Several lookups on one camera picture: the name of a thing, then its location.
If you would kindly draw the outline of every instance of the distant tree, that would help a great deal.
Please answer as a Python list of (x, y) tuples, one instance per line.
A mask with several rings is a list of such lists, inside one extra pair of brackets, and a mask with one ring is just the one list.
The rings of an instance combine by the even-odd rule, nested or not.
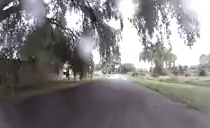
[(202, 54), (199, 58), (199, 69), (210, 72), (210, 54)]
[(176, 55), (171, 52), (172, 47), (166, 49), (161, 42), (162, 40), (158, 38), (154, 44), (154, 49), (143, 50), (139, 55), (140, 61), (150, 62), (151, 65), (155, 65), (153, 73), (157, 75), (164, 75), (164, 66), (167, 68), (173, 67), (177, 59)]
[(121, 65), (121, 73), (135, 72), (136, 68), (134, 64), (125, 63)]

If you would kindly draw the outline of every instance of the leaves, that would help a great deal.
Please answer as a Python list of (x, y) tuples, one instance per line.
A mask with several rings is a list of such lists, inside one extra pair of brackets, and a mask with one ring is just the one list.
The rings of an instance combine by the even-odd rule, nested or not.
[[(61, 38), (63, 40), (61, 42), (66, 41), (66, 43), (61, 44), (55, 43), (59, 49), (63, 45), (68, 47), (66, 49), (69, 51), (68, 53), (59, 53), (59, 50), (55, 50), (55, 53), (61, 56), (63, 62), (64, 58), (70, 59), (70, 57), (65, 56), (73, 52), (85, 29), (93, 31), (97, 39), (95, 45), (99, 46), (100, 55), (104, 61), (109, 61), (111, 56), (120, 56), (118, 42), (121, 39), (120, 35), (124, 24), (122, 16), (118, 12), (117, 3), (120, 2), (119, 0), (105, 0), (103, 2), (99, 0), (49, 0), (48, 3), (39, 0), (37, 2), (42, 3), (40, 5), (46, 12), (45, 15), (40, 15), (40, 18), (37, 15), (31, 15), (33, 12), (29, 12), (29, 9), (23, 6), (26, 1), (7, 0), (0, 3), (0, 49), (11, 49), (10, 47), (12, 47), (10, 51), (16, 54), (15, 57), (19, 57), (27, 37), (39, 27), (37, 23), (40, 20), (45, 20), (46, 23), (50, 23), (51, 28), (60, 31), (54, 32), (60, 33), (54, 35), (52, 32), (52, 37)], [(151, 38), (153, 38), (155, 31), (158, 31), (162, 38), (170, 38), (171, 18), (177, 20), (179, 32), (187, 45), (192, 46), (196, 38), (199, 37), (199, 22), (196, 14), (185, 9), (183, 0), (134, 0), (134, 2), (137, 3), (138, 8), (137, 13), (131, 18), (131, 22), (138, 30), (142, 45), (148, 50), (148, 53), (154, 50)], [(65, 16), (70, 11), (81, 15), (82, 30), (73, 30), (67, 26), (67, 20), (71, 19), (66, 19)], [(120, 30), (116, 30), (107, 24), (112, 19), (120, 21)]]

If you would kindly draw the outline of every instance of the bush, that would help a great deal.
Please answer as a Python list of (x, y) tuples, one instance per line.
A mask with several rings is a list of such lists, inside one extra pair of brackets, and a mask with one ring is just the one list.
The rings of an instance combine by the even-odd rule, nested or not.
[(199, 76), (207, 76), (208, 73), (204, 69), (202, 69), (202, 70), (199, 71), (199, 74), (198, 75)]
[(135, 70), (135, 66), (130, 63), (126, 63), (121, 66), (121, 73), (135, 72)]

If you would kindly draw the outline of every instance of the sky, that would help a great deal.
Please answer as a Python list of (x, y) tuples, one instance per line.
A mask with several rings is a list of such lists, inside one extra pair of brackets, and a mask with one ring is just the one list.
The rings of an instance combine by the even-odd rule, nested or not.
[[(172, 46), (173, 53), (177, 55), (177, 65), (196, 65), (199, 63), (199, 56), (201, 54), (210, 53), (210, 0), (184, 0), (188, 9), (193, 9), (198, 14), (200, 22), (200, 39), (197, 40), (195, 45), (190, 49), (184, 45), (183, 40), (180, 39), (177, 34), (176, 28), (173, 28), (172, 32)], [(137, 36), (136, 29), (127, 20), (128, 17), (132, 16), (137, 10), (131, 0), (122, 0), (119, 3), (119, 11), (124, 16), (124, 29), (123, 29), (123, 40), (120, 42), (121, 61), (122, 63), (134, 63), (137, 68), (150, 67), (149, 64), (139, 61), (139, 53), (142, 51), (142, 45)], [(69, 26), (76, 26), (76, 22), (80, 17), (67, 15)], [(112, 21), (110, 25), (117, 27), (119, 24)], [(97, 51), (93, 51), (95, 63), (99, 62), (99, 54)]]

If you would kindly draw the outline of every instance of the shrub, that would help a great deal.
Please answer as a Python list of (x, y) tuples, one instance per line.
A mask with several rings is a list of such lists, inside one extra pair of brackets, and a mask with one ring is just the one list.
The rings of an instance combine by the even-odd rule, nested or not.
[(199, 76), (207, 76), (208, 73), (204, 69), (202, 69), (202, 70), (199, 71), (199, 74), (198, 75)]

